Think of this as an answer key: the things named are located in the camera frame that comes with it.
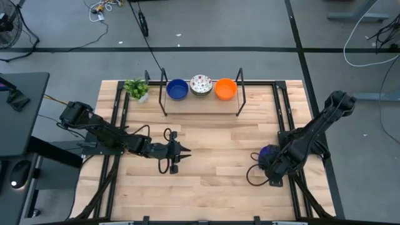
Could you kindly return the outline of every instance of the green plant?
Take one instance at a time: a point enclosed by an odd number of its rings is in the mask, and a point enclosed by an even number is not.
[[[124,88],[134,99],[140,99],[149,90],[149,86],[146,84],[146,82],[138,79],[125,81]]]

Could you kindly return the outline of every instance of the potted plant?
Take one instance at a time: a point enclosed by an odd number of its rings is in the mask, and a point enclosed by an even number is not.
[[[124,88],[127,93],[132,98],[138,100],[139,103],[144,103],[149,98],[149,86],[145,81],[139,79],[125,81]]]

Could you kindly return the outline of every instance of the blue bowl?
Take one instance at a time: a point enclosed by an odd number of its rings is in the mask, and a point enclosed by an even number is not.
[[[167,93],[173,100],[182,100],[188,95],[189,85],[182,79],[174,79],[167,85]]]

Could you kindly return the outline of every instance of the wooden tabletop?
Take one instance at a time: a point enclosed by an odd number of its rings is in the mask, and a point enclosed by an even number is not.
[[[101,84],[96,114],[107,121],[111,119],[117,83],[103,81]],[[311,120],[303,83],[286,81],[286,84],[294,122],[297,128],[302,127]],[[283,187],[268,184],[253,187],[245,178],[249,166],[255,163],[250,154],[268,144],[278,144],[278,118],[270,86],[246,86],[247,103],[239,117],[234,114],[164,116],[158,104],[159,87],[151,87],[149,93],[150,98],[144,104],[129,102],[127,132],[148,124],[152,141],[165,144],[163,132],[171,128],[178,132],[177,140],[192,150],[192,156],[178,164],[178,174],[162,175],[158,172],[157,160],[126,152],[119,165],[112,220],[141,221],[143,216],[150,216],[152,221],[251,221],[254,216],[260,216],[261,220],[294,219],[287,176]],[[283,97],[279,94],[283,106]],[[119,110],[116,124],[121,113]],[[94,156],[82,168],[72,217],[83,210],[97,191],[102,163],[103,156]],[[310,155],[304,172],[309,190],[328,213],[334,214],[321,159]],[[265,176],[256,168],[251,179],[254,183],[261,182]],[[297,193],[305,216],[299,189]]]

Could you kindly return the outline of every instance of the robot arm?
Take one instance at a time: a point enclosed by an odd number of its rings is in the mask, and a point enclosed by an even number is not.
[[[176,131],[170,131],[168,144],[151,143],[151,137],[148,135],[136,134],[142,128],[150,129],[148,125],[141,127],[132,134],[128,134],[109,122],[105,121],[101,116],[93,113],[93,108],[81,102],[69,102],[65,110],[60,116],[61,126],[63,129],[86,129],[97,137],[97,140],[104,146],[109,148],[126,148],[130,153],[145,158],[154,158],[158,160],[167,159],[168,164],[171,161],[169,172],[171,174],[178,173],[178,166],[181,159],[190,155],[181,155],[181,151],[189,152],[191,150],[181,146],[175,139],[178,134]]]
[[[325,108],[304,128],[292,131],[285,137],[286,145],[265,165],[265,175],[273,181],[285,174],[295,174],[306,163],[311,146],[338,119],[349,116],[354,110],[356,98],[342,91],[333,92],[325,101]]]

